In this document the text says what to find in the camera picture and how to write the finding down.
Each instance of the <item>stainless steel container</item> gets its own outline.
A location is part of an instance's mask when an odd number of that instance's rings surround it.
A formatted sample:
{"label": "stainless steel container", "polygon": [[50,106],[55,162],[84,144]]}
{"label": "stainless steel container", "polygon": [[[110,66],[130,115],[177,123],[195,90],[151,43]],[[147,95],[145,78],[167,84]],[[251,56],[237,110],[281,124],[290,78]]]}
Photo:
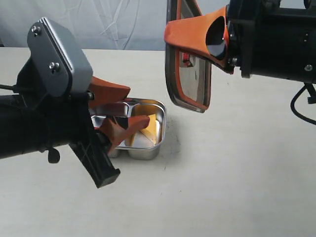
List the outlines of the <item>stainless steel container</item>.
{"label": "stainless steel container", "polygon": [[134,142],[130,145],[128,140],[123,141],[109,156],[115,158],[119,150],[128,150],[133,159],[153,159],[160,152],[160,146],[164,141],[166,128],[166,107],[157,100],[128,98],[124,102],[116,102],[99,106],[90,110],[92,123],[95,127],[102,125],[106,116],[132,117],[138,115],[156,115],[157,143],[153,145],[145,136],[137,133]]}

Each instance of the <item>white wall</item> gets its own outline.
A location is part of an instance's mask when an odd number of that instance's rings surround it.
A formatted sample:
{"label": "white wall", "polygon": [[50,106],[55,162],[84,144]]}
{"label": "white wall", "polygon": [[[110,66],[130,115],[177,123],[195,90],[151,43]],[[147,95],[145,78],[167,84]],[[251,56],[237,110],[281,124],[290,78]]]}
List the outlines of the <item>white wall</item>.
{"label": "white wall", "polygon": [[[43,16],[72,31],[82,48],[164,50],[166,0],[0,0],[0,38],[27,47],[26,34]],[[203,14],[229,0],[197,0]],[[283,0],[303,8],[303,0]]]}

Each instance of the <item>white table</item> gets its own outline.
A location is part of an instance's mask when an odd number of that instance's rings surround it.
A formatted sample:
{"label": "white table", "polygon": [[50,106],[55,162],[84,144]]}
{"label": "white table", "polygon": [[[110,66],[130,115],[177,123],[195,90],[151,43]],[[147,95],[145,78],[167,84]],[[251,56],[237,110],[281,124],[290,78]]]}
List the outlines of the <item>white table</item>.
{"label": "white table", "polygon": [[[315,236],[316,127],[289,107],[301,83],[214,67],[211,106],[200,115],[169,100],[164,52],[85,53],[95,76],[167,106],[160,155],[114,159],[121,175],[101,189],[67,146],[55,165],[40,153],[0,160],[2,237]],[[1,83],[14,84],[28,57],[0,48]],[[316,118],[306,95],[297,108]]]}

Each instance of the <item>cheese slice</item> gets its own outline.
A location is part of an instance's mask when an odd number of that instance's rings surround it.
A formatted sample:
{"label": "cheese slice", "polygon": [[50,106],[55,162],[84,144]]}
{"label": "cheese slice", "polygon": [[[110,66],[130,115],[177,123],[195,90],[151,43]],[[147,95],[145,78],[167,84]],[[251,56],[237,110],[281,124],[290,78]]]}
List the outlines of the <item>cheese slice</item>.
{"label": "cheese slice", "polygon": [[157,143],[157,125],[156,115],[149,115],[148,127],[141,129],[140,132],[144,134],[154,145]]}

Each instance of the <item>metal bento box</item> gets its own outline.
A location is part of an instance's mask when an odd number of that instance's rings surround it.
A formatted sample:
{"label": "metal bento box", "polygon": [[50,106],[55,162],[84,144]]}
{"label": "metal bento box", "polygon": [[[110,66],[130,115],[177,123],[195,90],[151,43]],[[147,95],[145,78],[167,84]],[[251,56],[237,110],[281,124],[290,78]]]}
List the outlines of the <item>metal bento box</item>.
{"label": "metal bento box", "polygon": [[127,150],[133,159],[153,159],[160,152],[166,129],[166,107],[158,100],[128,98],[126,101],[105,104],[90,110],[94,127],[100,127],[107,116],[132,117],[138,115],[156,115],[157,143],[154,145],[145,136],[135,137],[132,145],[124,140],[111,153],[110,158],[116,158],[120,150]]}

